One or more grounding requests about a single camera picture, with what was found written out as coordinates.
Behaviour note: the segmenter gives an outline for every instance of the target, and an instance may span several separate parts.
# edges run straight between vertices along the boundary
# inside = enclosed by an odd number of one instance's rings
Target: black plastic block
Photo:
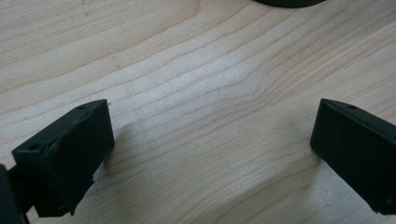
[[[396,127],[354,105],[321,100],[311,147],[374,211],[396,214]]]
[[[6,167],[0,164],[0,223],[22,224],[24,213],[20,213],[14,200],[14,193],[8,181]]]
[[[114,147],[107,100],[80,105],[12,151],[40,217],[72,215]]]

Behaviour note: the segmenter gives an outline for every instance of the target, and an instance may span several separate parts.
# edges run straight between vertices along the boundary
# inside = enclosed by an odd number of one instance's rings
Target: screw hole
[[[35,150],[35,149],[38,149],[38,148],[40,148],[40,147],[41,147],[40,144],[33,144],[33,145],[29,146],[29,149],[30,149],[30,150]]]

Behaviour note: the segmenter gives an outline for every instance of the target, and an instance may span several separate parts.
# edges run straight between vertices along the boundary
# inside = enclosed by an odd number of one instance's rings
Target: wood grain
[[[116,147],[73,217],[32,223],[394,223],[310,149],[320,98],[396,123],[396,3],[3,0],[0,162],[107,98]]]

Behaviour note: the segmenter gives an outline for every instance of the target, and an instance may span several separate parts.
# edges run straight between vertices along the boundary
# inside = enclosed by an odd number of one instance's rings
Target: black plastic part
[[[255,0],[272,7],[311,7],[326,0]]]
[[[17,165],[7,174],[0,167],[1,223],[28,223],[33,205],[40,217],[73,215],[113,147],[107,100],[80,105],[51,123],[12,151]]]
[[[18,209],[14,200],[14,192],[6,167],[0,164],[0,222],[3,224],[22,224],[27,220],[25,214]]]
[[[396,214],[396,126],[322,99],[311,147],[375,212]]]

